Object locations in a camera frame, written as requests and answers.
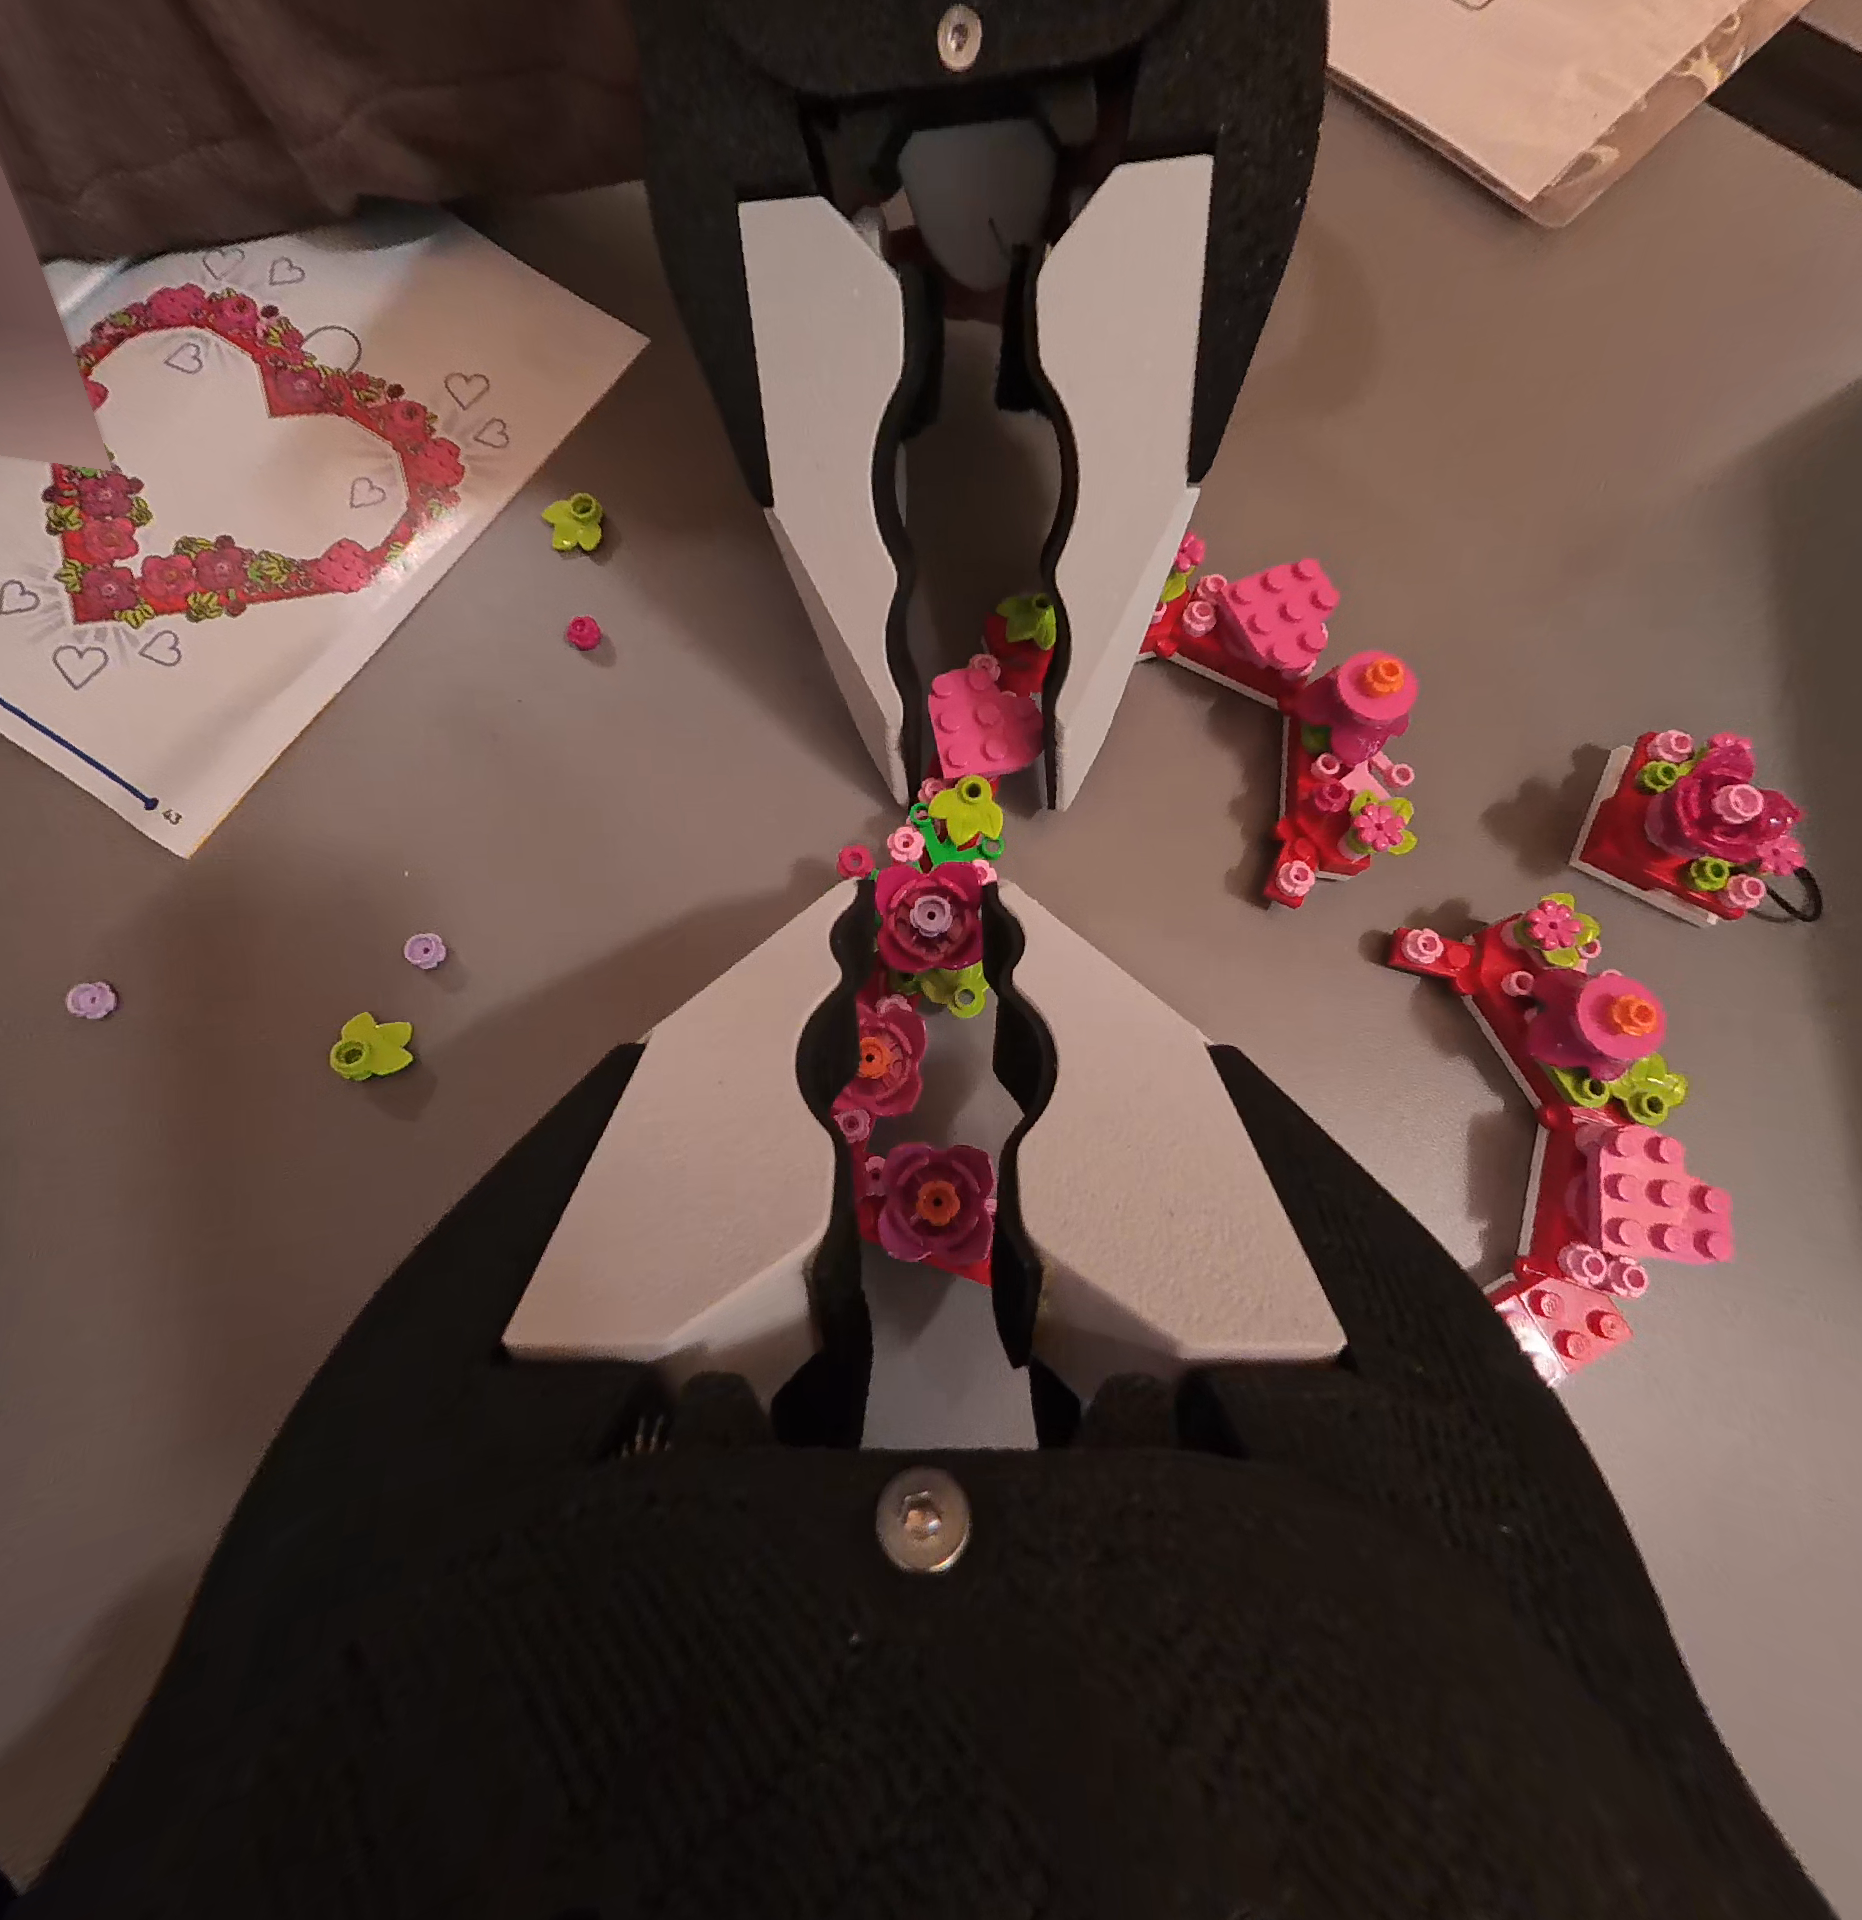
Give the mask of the red lego frame with roses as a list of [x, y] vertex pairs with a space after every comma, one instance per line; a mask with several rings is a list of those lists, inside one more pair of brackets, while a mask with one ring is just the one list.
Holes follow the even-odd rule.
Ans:
[[[1045, 594], [997, 603], [983, 624], [983, 649], [932, 678], [929, 730], [934, 768], [923, 780], [982, 774], [993, 780], [1001, 805], [1001, 780], [1039, 759], [1039, 691], [1054, 648], [1056, 613]], [[876, 960], [855, 995], [855, 1068], [830, 1103], [830, 1119], [851, 1155], [857, 1229], [895, 1260], [986, 1282], [997, 1208], [993, 1155], [969, 1141], [903, 1138], [898, 1128], [919, 1106], [932, 1042], [952, 1021], [990, 1012], [990, 987], [986, 1009], [972, 1018], [901, 995], [869, 1002], [865, 990]]]

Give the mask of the lego flower cluster with rose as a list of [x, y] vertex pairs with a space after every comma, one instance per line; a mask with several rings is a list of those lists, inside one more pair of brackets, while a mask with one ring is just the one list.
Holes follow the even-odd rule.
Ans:
[[845, 877], [876, 880], [876, 968], [865, 998], [921, 1000], [972, 1018], [986, 1009], [983, 887], [995, 880], [1003, 812], [982, 774], [923, 780], [883, 844], [887, 866], [859, 843], [836, 855]]

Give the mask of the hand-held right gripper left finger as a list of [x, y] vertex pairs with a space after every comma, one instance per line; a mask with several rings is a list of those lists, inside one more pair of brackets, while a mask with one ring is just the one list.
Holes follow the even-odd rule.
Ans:
[[841, 880], [648, 1034], [503, 1333], [680, 1386], [745, 1377], [775, 1432], [853, 1449], [870, 1325], [830, 1107], [859, 1050], [870, 882]]

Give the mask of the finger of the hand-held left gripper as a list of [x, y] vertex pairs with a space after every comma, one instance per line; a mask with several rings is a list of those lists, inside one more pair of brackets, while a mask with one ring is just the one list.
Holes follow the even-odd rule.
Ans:
[[1039, 553], [1059, 656], [1044, 678], [1050, 806], [1109, 731], [1198, 498], [1186, 446], [1214, 157], [1132, 158], [1044, 257], [1021, 250], [1014, 341], [1056, 433]]
[[934, 382], [940, 299], [827, 198], [738, 210], [770, 470], [765, 518], [890, 796], [921, 772], [900, 445]]

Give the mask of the brown cloth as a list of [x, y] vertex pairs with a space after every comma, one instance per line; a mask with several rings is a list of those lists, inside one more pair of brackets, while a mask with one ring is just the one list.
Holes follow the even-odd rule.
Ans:
[[624, 3], [0, 2], [0, 157], [49, 257], [316, 228], [365, 198], [640, 173]]

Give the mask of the lego instruction booklet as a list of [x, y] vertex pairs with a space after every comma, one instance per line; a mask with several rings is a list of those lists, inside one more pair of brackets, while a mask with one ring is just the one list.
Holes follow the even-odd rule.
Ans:
[[0, 458], [0, 731], [177, 855], [646, 347], [438, 208], [45, 282], [108, 462]]

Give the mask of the red lego frame segment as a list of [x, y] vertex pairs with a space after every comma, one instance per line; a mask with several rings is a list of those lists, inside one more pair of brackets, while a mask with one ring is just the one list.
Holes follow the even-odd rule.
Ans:
[[1649, 1260], [1734, 1258], [1729, 1192], [1663, 1128], [1686, 1097], [1663, 1057], [1663, 1000], [1601, 965], [1599, 925], [1567, 893], [1467, 939], [1400, 926], [1390, 965], [1464, 998], [1536, 1114], [1518, 1254], [1493, 1304], [1561, 1385], [1629, 1341], [1622, 1304]]
[[1824, 897], [1799, 819], [1757, 782], [1746, 736], [1643, 731], [1610, 757], [1567, 862], [1686, 925], [1813, 925]]
[[1360, 875], [1416, 847], [1408, 762], [1389, 754], [1419, 700], [1416, 674], [1383, 649], [1328, 663], [1340, 594], [1299, 560], [1230, 580], [1205, 544], [1175, 548], [1141, 658], [1169, 658], [1279, 715], [1276, 858], [1262, 896], [1299, 907], [1324, 877]]

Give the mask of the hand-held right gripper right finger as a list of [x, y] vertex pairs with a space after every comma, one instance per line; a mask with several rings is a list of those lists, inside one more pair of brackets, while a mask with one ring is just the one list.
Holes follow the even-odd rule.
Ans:
[[987, 887], [997, 1157], [993, 1315], [1042, 1443], [1107, 1377], [1337, 1355], [1347, 1335], [1215, 1050], [1013, 885]]

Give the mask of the cardboard booklet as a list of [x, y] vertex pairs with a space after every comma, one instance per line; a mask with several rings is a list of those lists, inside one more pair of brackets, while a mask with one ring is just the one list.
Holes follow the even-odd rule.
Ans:
[[1621, 178], [1799, 2], [1330, 2], [1328, 74], [1544, 228]]

